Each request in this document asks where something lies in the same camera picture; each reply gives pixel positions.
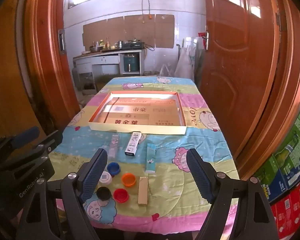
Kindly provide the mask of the floral patterned lighter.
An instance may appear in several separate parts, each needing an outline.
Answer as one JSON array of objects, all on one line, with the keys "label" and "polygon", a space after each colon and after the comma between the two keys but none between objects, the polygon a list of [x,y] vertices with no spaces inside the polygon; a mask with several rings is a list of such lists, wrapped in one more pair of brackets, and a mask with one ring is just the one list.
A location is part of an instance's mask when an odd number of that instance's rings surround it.
[{"label": "floral patterned lighter", "polygon": [[116,158],[116,154],[118,151],[118,144],[119,144],[119,135],[118,134],[114,134],[111,137],[111,142],[109,145],[109,151],[108,151],[108,158],[109,159],[115,159]]}]

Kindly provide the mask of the white bottle cap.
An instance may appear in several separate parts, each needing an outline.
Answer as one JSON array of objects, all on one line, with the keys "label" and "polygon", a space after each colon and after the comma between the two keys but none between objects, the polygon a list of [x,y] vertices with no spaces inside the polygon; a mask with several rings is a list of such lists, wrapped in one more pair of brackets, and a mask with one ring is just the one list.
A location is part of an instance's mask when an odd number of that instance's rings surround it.
[{"label": "white bottle cap", "polygon": [[113,180],[113,178],[112,178],[111,174],[107,171],[103,171],[102,175],[99,179],[99,183],[103,186],[107,186],[107,185],[111,184],[112,180]]}]

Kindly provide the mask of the blue bottle cap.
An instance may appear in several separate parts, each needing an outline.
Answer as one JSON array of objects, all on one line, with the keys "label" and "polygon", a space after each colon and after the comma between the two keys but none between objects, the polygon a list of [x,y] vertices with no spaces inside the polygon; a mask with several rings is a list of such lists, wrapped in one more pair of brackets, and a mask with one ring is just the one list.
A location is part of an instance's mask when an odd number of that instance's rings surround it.
[{"label": "blue bottle cap", "polygon": [[121,172],[121,168],[117,162],[111,162],[107,165],[107,171],[112,177],[114,177]]}]

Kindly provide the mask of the black bottle cap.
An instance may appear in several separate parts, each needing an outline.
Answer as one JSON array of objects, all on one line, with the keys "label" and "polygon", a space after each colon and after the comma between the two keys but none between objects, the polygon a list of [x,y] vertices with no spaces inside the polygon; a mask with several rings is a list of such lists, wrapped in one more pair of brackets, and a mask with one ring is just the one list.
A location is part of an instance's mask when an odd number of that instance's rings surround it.
[{"label": "black bottle cap", "polygon": [[96,195],[99,200],[106,201],[111,198],[111,191],[105,186],[99,187],[96,191]]}]

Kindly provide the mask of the white lighter box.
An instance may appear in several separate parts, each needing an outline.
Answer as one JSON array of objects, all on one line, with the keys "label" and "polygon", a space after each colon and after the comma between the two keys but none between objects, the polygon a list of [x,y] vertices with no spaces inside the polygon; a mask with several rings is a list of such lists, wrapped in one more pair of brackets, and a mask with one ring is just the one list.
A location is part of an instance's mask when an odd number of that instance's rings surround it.
[{"label": "white lighter box", "polygon": [[135,156],[141,136],[142,136],[141,132],[132,133],[128,145],[125,149],[125,155]]}]

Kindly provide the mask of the translucent orange bottle cap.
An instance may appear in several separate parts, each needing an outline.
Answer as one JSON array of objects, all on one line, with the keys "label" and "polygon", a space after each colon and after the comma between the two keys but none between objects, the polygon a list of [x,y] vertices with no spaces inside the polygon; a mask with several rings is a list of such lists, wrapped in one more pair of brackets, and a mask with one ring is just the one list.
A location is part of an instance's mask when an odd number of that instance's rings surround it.
[{"label": "translucent orange bottle cap", "polygon": [[121,182],[125,187],[133,187],[136,184],[136,176],[132,173],[125,173],[121,177]]}]

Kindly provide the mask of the red bottle cap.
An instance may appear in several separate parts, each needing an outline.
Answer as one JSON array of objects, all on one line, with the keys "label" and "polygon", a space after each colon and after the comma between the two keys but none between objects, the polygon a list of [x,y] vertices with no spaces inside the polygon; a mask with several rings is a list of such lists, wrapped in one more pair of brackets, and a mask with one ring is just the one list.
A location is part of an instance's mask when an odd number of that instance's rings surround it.
[{"label": "red bottle cap", "polygon": [[116,189],[113,193],[113,198],[118,203],[125,203],[129,200],[129,193],[125,189]]}]

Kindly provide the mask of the teal lighter with bird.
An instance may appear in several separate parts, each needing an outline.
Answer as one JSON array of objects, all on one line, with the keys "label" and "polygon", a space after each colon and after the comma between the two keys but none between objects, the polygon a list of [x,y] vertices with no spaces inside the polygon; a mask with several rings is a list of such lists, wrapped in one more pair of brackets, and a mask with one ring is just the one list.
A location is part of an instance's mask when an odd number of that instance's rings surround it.
[{"label": "teal lighter with bird", "polygon": [[154,144],[147,144],[146,173],[155,173],[156,147]]}]

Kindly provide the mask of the red beverage carton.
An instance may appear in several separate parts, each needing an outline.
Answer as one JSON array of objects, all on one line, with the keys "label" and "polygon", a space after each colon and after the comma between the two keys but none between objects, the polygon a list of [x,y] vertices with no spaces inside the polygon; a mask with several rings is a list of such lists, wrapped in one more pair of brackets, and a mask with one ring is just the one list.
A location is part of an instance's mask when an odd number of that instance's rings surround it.
[{"label": "red beverage carton", "polygon": [[300,183],[271,205],[279,239],[286,239],[300,227]]}]

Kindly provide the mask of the green beverage carton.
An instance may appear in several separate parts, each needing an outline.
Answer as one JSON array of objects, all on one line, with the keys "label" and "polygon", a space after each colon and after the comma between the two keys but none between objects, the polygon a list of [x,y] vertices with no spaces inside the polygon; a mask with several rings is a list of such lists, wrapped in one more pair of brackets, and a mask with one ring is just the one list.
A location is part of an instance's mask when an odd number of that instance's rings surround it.
[{"label": "green beverage carton", "polygon": [[281,145],[253,176],[269,202],[300,182],[300,112]]}]

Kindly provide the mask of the kitchen counter cabinet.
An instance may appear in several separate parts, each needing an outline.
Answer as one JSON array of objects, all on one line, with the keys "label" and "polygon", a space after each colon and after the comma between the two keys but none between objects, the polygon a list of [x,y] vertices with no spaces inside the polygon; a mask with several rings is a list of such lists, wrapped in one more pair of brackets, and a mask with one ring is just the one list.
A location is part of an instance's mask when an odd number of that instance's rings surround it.
[{"label": "kitchen counter cabinet", "polygon": [[[123,57],[125,54],[139,54],[139,72],[125,72]],[[146,52],[144,49],[115,50],[112,52],[91,53],[73,58],[72,75],[78,90],[93,89],[114,77],[142,76],[145,71]]]}]

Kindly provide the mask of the black gas stove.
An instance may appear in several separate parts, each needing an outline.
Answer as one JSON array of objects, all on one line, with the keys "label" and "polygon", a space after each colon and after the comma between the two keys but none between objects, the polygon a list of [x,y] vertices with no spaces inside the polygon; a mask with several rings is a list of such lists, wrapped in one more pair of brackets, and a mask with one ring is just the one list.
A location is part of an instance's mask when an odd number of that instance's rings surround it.
[{"label": "black gas stove", "polygon": [[133,49],[143,49],[145,47],[145,43],[141,40],[128,40],[127,42],[124,42],[122,45],[123,50],[133,50]]}]

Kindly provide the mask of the wooden door right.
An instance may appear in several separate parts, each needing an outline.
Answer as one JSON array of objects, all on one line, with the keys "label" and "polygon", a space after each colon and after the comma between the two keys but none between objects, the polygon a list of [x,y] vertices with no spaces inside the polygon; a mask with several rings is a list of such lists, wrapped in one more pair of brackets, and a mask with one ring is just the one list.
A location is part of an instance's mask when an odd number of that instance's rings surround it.
[{"label": "wooden door right", "polygon": [[205,0],[207,48],[200,92],[233,156],[251,137],[277,66],[277,0]]}]

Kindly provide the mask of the white sack bag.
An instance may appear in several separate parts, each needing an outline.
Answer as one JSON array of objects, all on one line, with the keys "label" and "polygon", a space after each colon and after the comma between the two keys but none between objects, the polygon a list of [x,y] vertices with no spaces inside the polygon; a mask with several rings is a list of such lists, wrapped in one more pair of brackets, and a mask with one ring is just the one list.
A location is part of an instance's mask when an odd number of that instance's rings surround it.
[{"label": "white sack bag", "polygon": [[174,73],[175,77],[191,79],[194,81],[194,68],[191,63],[190,49],[181,48],[180,57]]}]

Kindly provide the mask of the wooden door frame left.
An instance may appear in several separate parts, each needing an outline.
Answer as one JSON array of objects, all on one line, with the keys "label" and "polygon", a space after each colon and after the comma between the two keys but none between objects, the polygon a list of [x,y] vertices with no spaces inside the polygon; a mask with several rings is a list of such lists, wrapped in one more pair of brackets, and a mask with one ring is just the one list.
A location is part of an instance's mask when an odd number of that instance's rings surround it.
[{"label": "wooden door frame left", "polygon": [[25,81],[34,114],[49,134],[79,112],[66,55],[64,0],[19,0]]}]

